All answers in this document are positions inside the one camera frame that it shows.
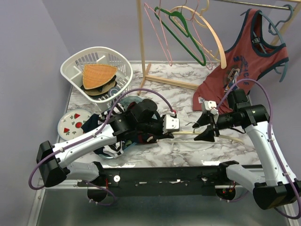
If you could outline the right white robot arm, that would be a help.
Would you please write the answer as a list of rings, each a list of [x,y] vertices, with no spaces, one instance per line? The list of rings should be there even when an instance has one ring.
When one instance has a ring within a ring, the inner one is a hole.
[[[206,130],[196,141],[214,142],[220,130],[241,126],[251,139],[260,159],[264,176],[260,177],[236,161],[219,164],[217,181],[223,185],[234,181],[253,194],[257,205],[263,209],[294,203],[301,196],[301,182],[287,165],[277,144],[270,115],[263,105],[251,105],[243,90],[231,91],[227,101],[230,113],[220,114],[215,101],[204,101],[202,115],[197,124]]]

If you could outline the white tank top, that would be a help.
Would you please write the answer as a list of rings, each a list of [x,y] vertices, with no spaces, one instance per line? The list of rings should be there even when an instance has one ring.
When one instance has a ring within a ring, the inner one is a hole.
[[[178,112],[177,118],[180,119],[181,131],[193,132],[193,124],[197,120],[194,115],[188,115],[185,111]],[[174,150],[178,151],[199,151],[211,148],[214,143],[206,141],[194,141],[196,135],[174,135],[174,139],[169,139],[174,145]]]

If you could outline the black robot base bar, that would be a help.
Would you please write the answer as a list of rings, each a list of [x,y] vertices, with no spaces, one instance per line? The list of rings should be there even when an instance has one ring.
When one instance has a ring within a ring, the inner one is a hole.
[[[106,168],[93,184],[117,197],[215,195],[216,190],[237,186],[219,173],[218,166]]]

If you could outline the cream wooden hanger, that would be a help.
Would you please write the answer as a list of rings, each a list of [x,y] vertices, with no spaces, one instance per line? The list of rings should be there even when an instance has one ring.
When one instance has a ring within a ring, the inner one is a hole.
[[[178,132],[174,132],[174,133],[171,133],[170,135],[179,135],[179,136],[194,136],[194,137],[197,137],[198,135],[200,135],[201,132],[200,131],[195,131],[195,129],[193,131],[178,131]],[[215,138],[218,138],[218,139],[227,139],[227,140],[231,140],[232,143],[241,143],[241,144],[245,144],[243,140],[237,138],[237,137],[230,137],[230,136],[226,136],[226,135],[219,135],[219,136],[215,136]],[[171,142],[174,142],[174,143],[208,143],[210,141],[202,141],[202,140],[199,140],[199,141],[187,141],[187,140],[184,140],[184,141],[178,141],[178,140],[175,140],[175,138],[169,138],[171,139],[172,141]],[[150,136],[148,139],[146,139],[146,141],[144,142],[145,144],[152,144],[152,143],[157,143],[158,142],[158,138],[155,138],[154,136]]]

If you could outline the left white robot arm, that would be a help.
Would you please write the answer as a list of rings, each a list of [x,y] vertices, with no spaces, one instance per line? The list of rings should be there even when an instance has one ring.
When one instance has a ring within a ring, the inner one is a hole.
[[[37,167],[44,187],[56,186],[66,179],[86,180],[94,186],[104,182],[99,162],[77,162],[80,157],[99,148],[122,143],[141,133],[150,135],[150,140],[172,138],[179,131],[180,121],[176,113],[159,115],[157,105],[145,99],[127,111],[109,117],[103,124],[83,135],[62,143],[40,144],[36,157]]]

